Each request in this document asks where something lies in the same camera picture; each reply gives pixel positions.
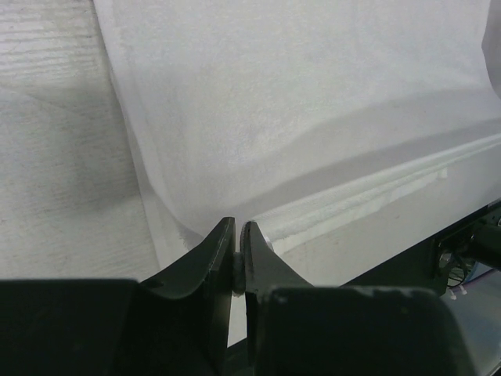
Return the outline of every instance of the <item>black object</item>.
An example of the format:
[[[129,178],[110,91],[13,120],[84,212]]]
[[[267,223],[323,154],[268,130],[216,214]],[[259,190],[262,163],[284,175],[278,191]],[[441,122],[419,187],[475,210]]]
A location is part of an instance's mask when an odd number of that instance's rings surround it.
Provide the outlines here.
[[[493,210],[354,283],[445,290],[450,261],[440,261],[452,246],[498,260],[497,240],[481,232]],[[243,229],[242,253],[234,251],[235,223],[226,218],[141,284],[1,282],[2,374],[474,374],[454,319],[429,290],[315,288],[269,248],[255,222]],[[232,289],[246,295],[248,338],[226,351]]]

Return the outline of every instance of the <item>white fabric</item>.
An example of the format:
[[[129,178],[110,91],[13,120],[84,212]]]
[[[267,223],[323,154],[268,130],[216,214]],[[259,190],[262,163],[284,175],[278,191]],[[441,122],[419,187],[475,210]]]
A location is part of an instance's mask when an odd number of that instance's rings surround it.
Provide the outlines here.
[[[150,182],[205,234],[344,183],[324,168],[499,119],[481,51],[489,3],[96,7]]]
[[[0,278],[158,271],[92,1],[0,12]]]

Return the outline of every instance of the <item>purple wire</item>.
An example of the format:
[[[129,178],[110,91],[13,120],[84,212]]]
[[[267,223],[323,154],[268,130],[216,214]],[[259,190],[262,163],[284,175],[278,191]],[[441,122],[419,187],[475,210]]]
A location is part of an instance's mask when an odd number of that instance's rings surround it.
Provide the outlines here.
[[[497,269],[490,269],[487,272],[481,274],[480,276],[475,277],[472,280],[469,280],[469,281],[467,281],[467,282],[465,282],[463,284],[460,284],[458,286],[455,286],[455,287],[451,288],[451,290],[452,291],[458,291],[458,290],[460,290],[460,286],[467,287],[467,286],[472,286],[474,284],[477,284],[479,281],[484,280],[485,278],[487,278],[491,274],[494,274],[495,272],[497,272]]]

